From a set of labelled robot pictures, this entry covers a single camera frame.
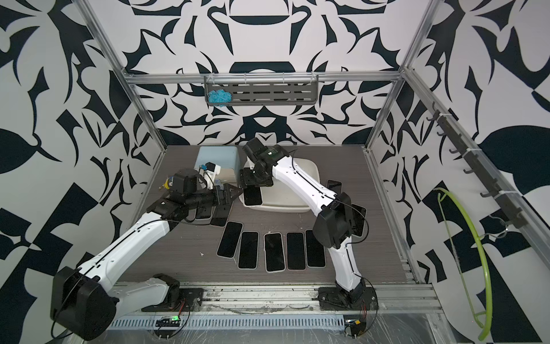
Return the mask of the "white plastic storage tub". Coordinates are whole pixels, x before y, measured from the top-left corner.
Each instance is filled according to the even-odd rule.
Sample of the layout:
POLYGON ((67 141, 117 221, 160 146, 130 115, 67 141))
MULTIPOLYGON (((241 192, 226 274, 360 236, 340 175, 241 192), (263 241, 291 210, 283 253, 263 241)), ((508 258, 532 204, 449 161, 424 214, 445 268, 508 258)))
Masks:
MULTIPOLYGON (((294 162, 315 181, 319 182, 319 170, 315 162, 308 159, 295 159, 294 162)), ((262 195, 262 204, 260 205, 246 205, 244 194, 239 196, 239 200, 245 207, 263 212, 298 214, 311 211, 306 202, 279 180, 274 180, 273 186, 261 187, 260 191, 262 195)))

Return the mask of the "black phone pink case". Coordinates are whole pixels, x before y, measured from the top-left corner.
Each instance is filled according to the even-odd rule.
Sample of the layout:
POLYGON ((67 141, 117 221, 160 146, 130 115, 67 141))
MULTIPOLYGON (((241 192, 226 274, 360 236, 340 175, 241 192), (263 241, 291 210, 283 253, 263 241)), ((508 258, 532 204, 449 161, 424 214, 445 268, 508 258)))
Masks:
POLYGON ((238 268, 256 269, 258 262, 259 233, 243 232, 239 250, 238 268))

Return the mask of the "black phone white case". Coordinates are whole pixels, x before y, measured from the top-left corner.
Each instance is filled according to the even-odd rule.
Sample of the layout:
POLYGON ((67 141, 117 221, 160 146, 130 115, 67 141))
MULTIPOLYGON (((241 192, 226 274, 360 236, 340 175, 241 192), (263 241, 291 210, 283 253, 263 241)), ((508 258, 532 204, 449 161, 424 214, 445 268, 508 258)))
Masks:
POLYGON ((286 235, 287 267, 289 270, 306 269, 305 234, 289 232, 286 235))

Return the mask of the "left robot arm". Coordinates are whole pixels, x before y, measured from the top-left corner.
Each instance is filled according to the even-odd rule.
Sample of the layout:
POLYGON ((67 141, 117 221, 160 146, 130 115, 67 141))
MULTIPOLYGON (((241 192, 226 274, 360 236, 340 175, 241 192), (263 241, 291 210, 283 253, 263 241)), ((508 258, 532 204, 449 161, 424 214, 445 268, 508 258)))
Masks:
POLYGON ((78 337, 91 341, 111 323, 143 308, 172 310, 181 305, 180 283, 165 274, 118 288, 124 272, 154 243, 188 219, 192 210, 230 206, 243 189, 195 169, 181 169, 161 186, 164 193, 139 220, 102 252, 73 269, 62 268, 53 279, 50 318, 78 337))

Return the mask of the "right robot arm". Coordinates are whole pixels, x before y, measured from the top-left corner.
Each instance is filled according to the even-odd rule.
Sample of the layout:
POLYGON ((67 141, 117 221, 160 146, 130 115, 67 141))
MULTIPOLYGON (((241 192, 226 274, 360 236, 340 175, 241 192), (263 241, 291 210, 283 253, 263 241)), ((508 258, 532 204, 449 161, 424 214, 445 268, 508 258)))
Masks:
POLYGON ((363 217, 361 211, 346 193, 336 193, 311 177, 283 147, 268 147, 254 138, 243 151, 251 163, 243 170, 243 187, 270 187, 277 180, 299 196, 316 216, 313 236, 331 256, 337 301, 348 308, 358 302, 367 289, 352 249, 352 238, 362 229, 355 221, 363 217))

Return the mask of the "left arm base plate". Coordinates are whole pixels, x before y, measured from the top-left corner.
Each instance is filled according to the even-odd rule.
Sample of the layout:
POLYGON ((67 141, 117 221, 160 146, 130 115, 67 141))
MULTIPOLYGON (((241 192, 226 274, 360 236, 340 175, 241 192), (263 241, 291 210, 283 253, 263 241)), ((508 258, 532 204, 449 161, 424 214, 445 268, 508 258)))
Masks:
POLYGON ((179 295, 176 298, 176 305, 171 308, 172 311, 194 312, 201 309, 203 305, 203 288, 180 288, 179 295))

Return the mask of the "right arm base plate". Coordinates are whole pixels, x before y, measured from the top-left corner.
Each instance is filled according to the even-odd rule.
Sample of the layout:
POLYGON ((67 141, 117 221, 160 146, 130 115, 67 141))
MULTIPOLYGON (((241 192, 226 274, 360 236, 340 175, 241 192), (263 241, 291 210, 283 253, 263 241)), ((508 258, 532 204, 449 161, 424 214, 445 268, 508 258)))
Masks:
POLYGON ((317 301, 321 310, 378 310, 375 289, 359 285, 348 292, 342 288, 319 288, 317 301))

